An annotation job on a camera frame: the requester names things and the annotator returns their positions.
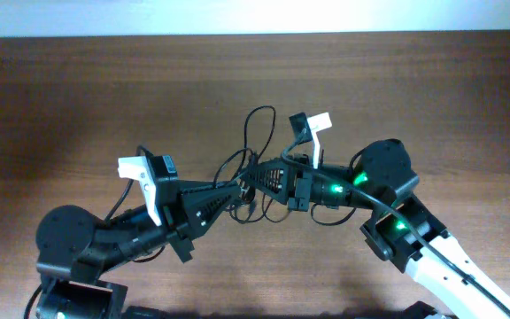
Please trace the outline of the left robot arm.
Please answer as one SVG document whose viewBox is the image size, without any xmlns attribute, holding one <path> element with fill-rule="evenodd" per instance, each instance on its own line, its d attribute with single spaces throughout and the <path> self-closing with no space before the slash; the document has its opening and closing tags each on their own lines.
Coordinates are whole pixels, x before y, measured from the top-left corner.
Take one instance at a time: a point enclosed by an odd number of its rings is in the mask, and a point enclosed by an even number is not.
<svg viewBox="0 0 510 319">
<path fill-rule="evenodd" d="M 109 221 L 84 208 L 59 206 L 40 222 L 35 242 L 41 275 L 39 318 L 119 318 L 127 288 L 106 283 L 101 275 L 157 249 L 172 246 L 190 261 L 195 239 L 239 199 L 237 183 L 176 181 L 158 186 L 153 210 L 138 206 Z"/>
</svg>

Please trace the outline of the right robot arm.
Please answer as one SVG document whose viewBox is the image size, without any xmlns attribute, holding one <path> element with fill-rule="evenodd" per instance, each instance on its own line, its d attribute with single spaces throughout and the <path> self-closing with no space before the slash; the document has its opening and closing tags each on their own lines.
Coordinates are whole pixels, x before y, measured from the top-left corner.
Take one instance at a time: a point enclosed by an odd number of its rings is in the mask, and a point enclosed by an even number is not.
<svg viewBox="0 0 510 319">
<path fill-rule="evenodd" d="M 381 261 L 391 262 L 458 318 L 510 318 L 510 296 L 415 195 L 419 176 L 401 141 L 373 142 L 347 166 L 314 163 L 286 148 L 276 159 L 248 166 L 241 179 L 290 211 L 370 211 L 360 230 Z"/>
</svg>

